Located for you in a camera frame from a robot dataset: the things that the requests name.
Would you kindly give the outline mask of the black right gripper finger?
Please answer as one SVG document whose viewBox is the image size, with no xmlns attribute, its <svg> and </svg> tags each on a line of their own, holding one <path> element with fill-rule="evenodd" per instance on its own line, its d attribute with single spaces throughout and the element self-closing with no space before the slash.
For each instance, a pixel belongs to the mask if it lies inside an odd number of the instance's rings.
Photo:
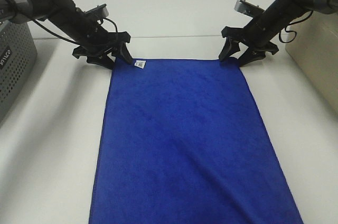
<svg viewBox="0 0 338 224">
<path fill-rule="evenodd" d="M 248 48 L 239 58 L 238 65 L 239 67 L 243 67 L 249 63 L 254 61 L 262 60 L 266 57 L 264 51 L 256 51 L 252 48 Z"/>
<path fill-rule="evenodd" d="M 240 51 L 239 48 L 239 42 L 236 40 L 233 40 L 232 38 L 226 38 L 226 42 L 224 44 L 224 47 L 222 48 L 220 54 L 219 54 L 219 60 L 225 61 L 233 54 Z"/>
</svg>

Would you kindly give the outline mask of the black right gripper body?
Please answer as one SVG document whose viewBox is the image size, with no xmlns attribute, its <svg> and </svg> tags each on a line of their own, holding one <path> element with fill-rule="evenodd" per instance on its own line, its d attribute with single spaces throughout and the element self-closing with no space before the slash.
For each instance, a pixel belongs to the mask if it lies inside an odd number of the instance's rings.
<svg viewBox="0 0 338 224">
<path fill-rule="evenodd" d="M 278 46 L 270 41 L 275 34 L 256 26 L 243 28 L 226 26 L 221 34 L 223 38 L 232 38 L 256 51 L 268 51 L 272 54 L 279 51 Z"/>
</svg>

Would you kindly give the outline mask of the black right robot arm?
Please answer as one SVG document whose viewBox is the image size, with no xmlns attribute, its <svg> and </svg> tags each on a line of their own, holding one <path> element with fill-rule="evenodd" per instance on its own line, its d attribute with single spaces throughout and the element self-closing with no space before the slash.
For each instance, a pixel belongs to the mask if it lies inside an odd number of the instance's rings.
<svg viewBox="0 0 338 224">
<path fill-rule="evenodd" d="M 240 51 L 239 44 L 243 43 L 247 50 L 238 58 L 238 64 L 244 66 L 264 59 L 267 52 L 277 53 L 279 49 L 271 42 L 272 38 L 281 35 L 288 26 L 300 23 L 299 17 L 305 13 L 336 13 L 337 0 L 275 0 L 265 10 L 245 0 L 238 0 L 234 9 L 252 19 L 243 28 L 226 26 L 221 31 L 226 42 L 219 60 L 228 60 Z"/>
</svg>

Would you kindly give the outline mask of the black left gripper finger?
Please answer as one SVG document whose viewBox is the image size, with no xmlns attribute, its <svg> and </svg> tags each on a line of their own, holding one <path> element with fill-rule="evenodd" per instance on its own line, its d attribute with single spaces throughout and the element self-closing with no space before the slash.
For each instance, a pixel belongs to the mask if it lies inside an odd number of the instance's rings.
<svg viewBox="0 0 338 224">
<path fill-rule="evenodd" d="M 119 47 L 117 48 L 116 51 L 116 57 L 124 61 L 126 64 L 133 63 L 133 58 L 130 55 L 125 43 L 119 44 Z"/>
<path fill-rule="evenodd" d="M 115 62 L 107 55 L 103 55 L 100 57 L 87 57 L 87 63 L 101 66 L 110 70 L 112 70 L 115 65 Z"/>
</svg>

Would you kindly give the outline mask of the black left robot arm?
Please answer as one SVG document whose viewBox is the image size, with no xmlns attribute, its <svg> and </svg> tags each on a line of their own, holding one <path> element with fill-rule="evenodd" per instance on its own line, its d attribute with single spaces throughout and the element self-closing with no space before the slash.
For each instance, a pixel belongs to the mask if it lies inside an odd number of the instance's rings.
<svg viewBox="0 0 338 224">
<path fill-rule="evenodd" d="M 102 24 L 108 15 L 105 4 L 82 11 L 73 0 L 1 0 L 1 21 L 33 21 L 39 25 L 49 20 L 68 36 L 67 42 L 77 45 L 72 52 L 77 59 L 86 57 L 87 63 L 107 69 L 114 68 L 113 58 L 132 64 L 126 47 L 131 37 L 127 32 L 104 29 Z"/>
</svg>

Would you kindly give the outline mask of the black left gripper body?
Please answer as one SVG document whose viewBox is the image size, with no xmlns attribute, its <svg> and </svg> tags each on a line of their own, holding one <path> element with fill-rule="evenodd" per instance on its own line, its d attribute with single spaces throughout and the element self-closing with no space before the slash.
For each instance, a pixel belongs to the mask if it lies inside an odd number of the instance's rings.
<svg viewBox="0 0 338 224">
<path fill-rule="evenodd" d="M 103 27 L 73 27 L 72 38 L 79 43 L 73 50 L 75 58 L 100 57 L 112 52 L 116 56 L 121 43 L 129 43 L 131 36 L 128 32 L 108 32 Z"/>
</svg>

